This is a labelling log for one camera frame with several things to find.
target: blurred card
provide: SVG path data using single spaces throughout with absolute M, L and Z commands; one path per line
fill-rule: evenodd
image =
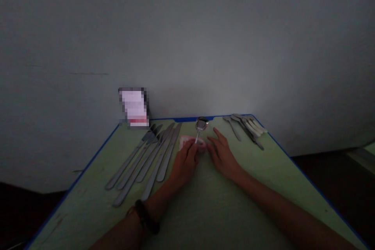
M 150 126 L 150 117 L 146 88 L 122 87 L 119 88 L 118 93 L 128 127 L 132 129 L 148 128 Z

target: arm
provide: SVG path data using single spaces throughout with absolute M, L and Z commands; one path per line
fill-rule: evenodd
M 299 249 L 356 249 L 351 243 L 282 195 L 250 176 L 237 163 L 227 139 L 214 128 L 218 139 L 208 139 L 211 159 L 262 209 Z
M 177 153 L 168 180 L 143 203 L 154 221 L 160 221 L 170 202 L 193 176 L 198 164 L 197 150 L 198 145 L 194 144 L 194 140 L 187 142 Z M 143 235 L 144 230 L 137 213 L 130 212 L 90 249 L 139 249 Z

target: forearm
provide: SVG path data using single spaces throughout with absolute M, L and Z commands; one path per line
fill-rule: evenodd
M 166 181 L 156 193 L 143 203 L 154 221 L 160 221 L 180 188 L 178 183 Z M 102 236 L 90 249 L 138 249 L 144 233 L 139 217 L 133 211 Z
M 300 249 L 356 249 L 321 221 L 245 171 L 233 177 L 240 186 Z

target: finger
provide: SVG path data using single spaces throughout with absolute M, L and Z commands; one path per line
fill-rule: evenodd
M 195 143 L 190 147 L 189 151 L 187 152 L 186 161 L 193 164 L 195 162 L 195 156 L 196 156 L 197 151 L 198 151 L 198 145 Z
M 181 154 L 183 155 L 187 155 L 188 154 L 188 151 L 189 149 L 191 148 L 191 146 L 194 144 L 195 140 L 190 140 L 190 141 L 187 141 L 184 146 L 182 147 L 182 149 L 180 150 Z
M 198 154 L 195 154 L 195 156 L 194 156 L 194 162 L 195 162 L 195 166 L 197 166 L 198 163 L 199 163 L 199 156 L 198 156 Z
M 207 148 L 213 163 L 217 163 L 218 161 L 220 161 L 220 158 L 218 157 L 214 146 L 212 144 L 207 144 Z
M 220 143 L 218 139 L 215 139 L 213 137 L 207 137 L 207 138 L 216 146 L 216 148 L 219 148 L 220 146 L 222 146 L 222 144 Z
M 218 136 L 219 142 L 224 146 L 228 146 L 227 138 L 216 128 L 214 128 L 214 132 Z

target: blue table edge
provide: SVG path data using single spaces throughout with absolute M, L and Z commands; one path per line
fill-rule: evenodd
M 252 114 L 244 114 L 244 115 L 251 115 L 253 116 L 260 125 L 262 123 Z M 221 117 L 221 116 L 230 116 L 230 115 L 213 115 L 213 116 L 205 116 L 208 120 L 213 120 L 215 117 Z M 167 120 L 167 119 L 173 119 L 177 123 L 181 122 L 193 122 L 196 121 L 197 117 L 181 117 L 181 118 L 156 118 L 151 119 L 153 120 Z M 44 223 L 39 227 L 38 231 L 33 235 L 32 239 L 27 243 L 25 249 L 29 249 L 30 246 L 33 244 L 37 236 L 40 234 L 40 232 L 43 230 L 43 228 L 46 226 L 46 224 L 49 222 L 49 220 L 52 218 L 52 216 L 55 214 L 55 212 L 58 210 L 60 205 L 63 203 L 63 201 L 66 199 L 70 191 L 74 188 L 74 186 L 78 183 L 79 179 L 82 177 L 82 175 L 86 172 L 86 170 L 89 168 L 91 163 L 95 160 L 96 156 L 99 154 L 99 152 L 102 150 L 102 148 L 106 145 L 106 143 L 109 141 L 109 139 L 112 137 L 112 135 L 115 133 L 117 128 L 120 126 L 121 122 L 117 124 L 116 128 L 112 131 L 112 133 L 109 135 L 109 137 L 105 140 L 105 142 L 102 144 L 102 146 L 99 148 L 99 150 L 96 152 L 94 157 L 90 160 L 90 162 L 86 165 L 85 169 L 82 171 L 82 173 L 77 177 L 77 179 L 74 181 L 74 183 L 70 186 L 70 188 L 67 190 L 67 192 L 64 194 L 63 198 L 60 200 L 60 202 L 56 205 L 52 213 L 48 216 L 48 218 L 44 221 Z M 368 249 L 371 250 L 370 246 L 362 239 L 362 237 L 352 228 L 352 226 L 342 217 L 342 215 L 337 211 L 337 209 L 332 205 L 332 203 L 324 196 L 324 194 L 317 188 L 317 186 L 308 178 L 308 176 L 300 169 L 300 167 L 294 162 L 293 158 L 289 156 L 289 154 L 281 147 L 281 145 L 275 140 L 275 138 L 271 135 L 270 132 L 268 134 L 271 136 L 271 138 L 277 143 L 277 145 L 281 148 L 281 150 L 289 157 L 289 159 L 293 162 L 293 164 L 299 169 L 299 171 L 305 176 L 305 178 L 310 182 L 310 184 L 318 191 L 318 193 L 324 198 L 324 200 L 331 206 L 331 208 L 336 212 L 336 214 L 344 221 L 344 223 L 349 227 L 349 229 L 358 237 L 358 239 L 363 243 L 363 245 Z

